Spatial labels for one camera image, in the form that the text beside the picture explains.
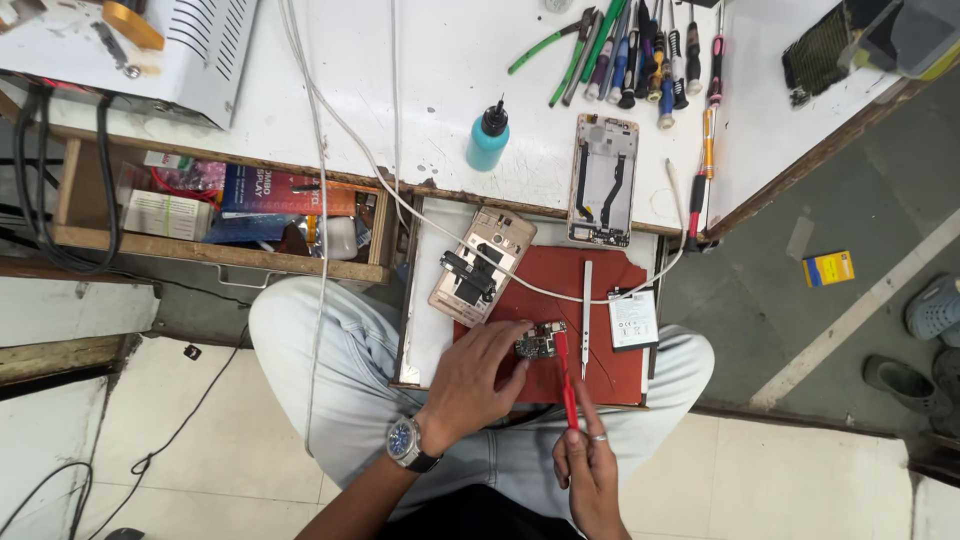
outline white cable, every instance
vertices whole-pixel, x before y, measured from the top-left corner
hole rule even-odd
[[[290,46],[294,52],[294,58],[297,59],[297,64],[300,66],[300,72],[303,74],[303,84],[310,88],[315,87],[313,85],[313,80],[310,78],[310,69],[306,65],[305,56],[303,54],[303,43],[300,41],[300,30],[297,27],[297,17],[294,11],[293,0],[286,0],[287,8],[290,10],[289,18],[288,13],[284,10],[283,2],[284,0],[277,0],[280,5],[280,17],[283,20],[283,30],[286,31],[287,40],[290,42]],[[320,349],[320,336],[323,325],[321,324],[324,320],[324,295],[326,293],[326,269],[327,264],[329,263],[329,258],[327,257],[327,233],[326,233],[326,159],[324,157],[324,134],[323,128],[320,124],[320,114],[317,112],[317,103],[314,99],[313,92],[307,90],[307,97],[310,101],[310,111],[313,113],[313,135],[317,138],[317,151],[320,153],[320,192],[321,192],[321,204],[322,204],[322,227],[324,229],[324,239],[321,249],[324,254],[324,270],[320,279],[320,301],[317,304],[317,325],[313,329],[313,347],[310,354],[310,378],[307,382],[307,406],[306,406],[306,426],[303,430],[303,447],[306,449],[307,454],[310,457],[313,457],[313,453],[310,452],[310,424],[313,420],[313,393],[314,385],[316,383],[317,377],[317,352]]]
[[[396,192],[400,192],[400,85],[398,83],[397,67],[399,62],[396,60],[396,0],[390,0],[390,51],[391,65],[394,79],[394,187]],[[400,225],[410,233],[410,227],[403,219],[403,213],[400,211],[399,198],[394,200],[396,203],[396,218],[400,220]]]
[[[517,277],[517,276],[516,276],[513,272],[511,272],[510,270],[507,270],[507,269],[504,268],[503,266],[500,266],[496,261],[494,261],[493,259],[489,258],[488,256],[480,253],[480,252],[477,251],[477,249],[474,248],[473,246],[470,246],[469,244],[467,244],[460,236],[457,236],[456,234],[451,233],[450,231],[448,231],[448,230],[444,229],[443,227],[437,225],[436,223],[430,221],[429,218],[427,218],[427,217],[424,216],[423,214],[417,212],[417,211],[416,211],[412,206],[410,206],[406,201],[404,201],[402,198],[400,198],[400,197],[399,197],[399,194],[390,186],[390,184],[389,184],[386,180],[384,180],[383,175],[380,174],[379,169],[376,167],[376,161],[375,161],[374,158],[373,158],[373,153],[370,151],[370,148],[367,146],[367,144],[364,143],[364,141],[360,138],[360,136],[359,136],[353,129],[350,128],[350,126],[347,124],[347,122],[345,122],[345,121],[343,120],[343,118],[341,118],[340,115],[337,114],[337,111],[330,106],[329,102],[326,101],[326,99],[324,98],[324,95],[320,92],[320,89],[313,83],[313,81],[312,81],[312,80],[309,80],[309,73],[305,70],[305,67],[303,66],[304,60],[303,60],[302,55],[297,55],[297,54],[295,53],[295,57],[297,57],[298,62],[300,62],[300,64],[301,64],[301,71],[303,71],[304,77],[307,77],[307,79],[308,79],[307,86],[308,86],[309,88],[312,88],[312,89],[313,89],[313,92],[314,92],[314,94],[316,94],[317,99],[320,100],[320,103],[327,109],[327,111],[329,111],[330,115],[333,116],[333,119],[336,120],[336,122],[337,122],[338,124],[340,124],[340,126],[344,129],[344,131],[346,131],[347,134],[350,135],[350,137],[357,143],[357,145],[360,147],[360,150],[363,151],[364,156],[367,158],[367,161],[370,163],[370,165],[371,165],[371,167],[372,167],[372,169],[373,169],[373,174],[374,174],[374,175],[376,176],[376,178],[380,181],[380,184],[383,185],[383,188],[386,189],[387,192],[390,193],[404,208],[406,208],[408,211],[410,211],[410,213],[411,213],[412,215],[416,216],[416,217],[417,217],[418,219],[420,219],[422,222],[430,225],[431,227],[433,227],[433,228],[436,229],[437,231],[445,234],[446,236],[448,236],[448,237],[451,238],[452,240],[454,240],[454,241],[456,241],[457,243],[459,243],[460,245],[464,246],[464,247],[467,248],[471,253],[473,253],[475,256],[480,257],[481,259],[485,260],[488,264],[490,264],[491,266],[493,266],[494,268],[496,268],[497,270],[499,270],[500,272],[502,272],[504,275],[508,276],[509,278],[511,278],[511,279],[513,279],[513,280],[516,280],[516,281],[517,281],[518,283],[520,283],[521,285],[523,285],[523,286],[525,286],[525,287],[527,287],[527,288],[529,288],[529,289],[531,289],[531,290],[537,291],[537,292],[539,292],[540,294],[545,294],[545,295],[547,295],[547,296],[552,296],[552,297],[554,297],[554,298],[559,298],[559,299],[561,299],[561,300],[568,300],[568,301],[570,301],[570,302],[577,302],[577,303],[582,303],[582,302],[584,301],[583,298],[576,298],[576,297],[572,297],[572,296],[566,296],[566,295],[564,295],[564,294],[559,294],[559,293],[556,293],[556,292],[553,292],[553,291],[549,291],[549,290],[542,289],[542,288],[540,288],[540,287],[537,287],[537,286],[535,286],[535,285],[532,285],[532,284],[526,282],[525,280]],[[393,58],[394,61],[395,61],[394,70],[396,70],[396,55],[392,55],[392,58]],[[677,179],[676,179],[676,170],[673,168],[673,165],[669,163],[669,161],[667,162],[667,176],[669,177],[671,187],[673,188],[674,201],[675,201],[676,204],[677,204],[677,214],[678,214],[678,216],[679,216],[679,218],[680,218],[680,226],[681,226],[681,235],[680,235],[680,238],[685,238],[685,237],[686,237],[686,221],[684,220],[683,203],[681,202],[681,198],[680,198],[679,185],[678,185],[678,182],[677,182]],[[609,299],[609,300],[593,300],[593,301],[591,301],[590,303],[591,303],[592,305],[611,304],[611,303],[619,300],[620,298],[623,298],[623,297],[625,297],[625,296],[632,295],[632,294],[634,294],[635,292],[639,291],[640,289],[650,286],[651,284],[653,284],[654,282],[656,282],[658,279],[660,279],[664,274],[666,274],[671,268],[673,268],[673,266],[677,263],[677,261],[680,260],[680,257],[683,255],[683,253],[684,253],[684,251],[683,251],[682,249],[681,249],[681,250],[678,250],[678,251],[677,251],[677,255],[675,255],[675,256],[670,260],[670,262],[668,262],[667,265],[666,265],[662,270],[660,270],[657,274],[654,275],[653,278],[650,278],[649,280],[647,280],[647,281],[644,282],[643,284],[641,284],[641,285],[639,285],[639,286],[637,286],[637,287],[634,287],[633,289],[631,289],[631,290],[629,290],[629,291],[627,291],[627,292],[625,292],[625,293],[623,293],[623,294],[621,294],[621,295],[619,295],[619,296],[617,296],[617,297],[614,297],[614,298],[612,298],[612,299]]]

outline drawer handle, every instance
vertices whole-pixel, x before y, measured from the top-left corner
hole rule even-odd
[[[263,284],[251,284],[251,283],[240,283],[232,282],[228,279],[227,276],[227,267],[224,264],[217,264],[216,262],[207,262],[210,266],[217,267],[217,282],[222,285],[235,285],[238,287],[247,287],[251,289],[265,289],[267,285],[270,284],[270,278],[273,276],[285,276],[286,272],[267,272],[267,276],[263,279]]]

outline watch face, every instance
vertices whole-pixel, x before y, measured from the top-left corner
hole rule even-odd
[[[387,435],[387,452],[393,459],[404,457],[413,447],[414,431],[406,418],[400,419]]]

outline man's left hand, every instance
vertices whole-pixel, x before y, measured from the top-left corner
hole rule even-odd
[[[533,328],[528,322],[478,324],[440,356],[426,405],[414,416],[420,447],[438,457],[461,438],[506,415],[527,380],[529,360],[493,387],[496,370],[514,342]]]

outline gray slipper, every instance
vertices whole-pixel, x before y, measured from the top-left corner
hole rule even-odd
[[[952,403],[943,390],[899,360],[870,356],[863,364],[863,380],[923,416],[947,416],[952,410]]]
[[[930,282],[906,307],[907,330],[930,339],[960,322],[960,278],[945,274]]]
[[[940,332],[940,339],[950,347],[960,348],[960,323],[953,323],[949,328]]]
[[[957,406],[943,418],[931,418],[930,425],[947,437],[960,438],[960,350],[950,349],[933,360],[933,382],[944,390]]]

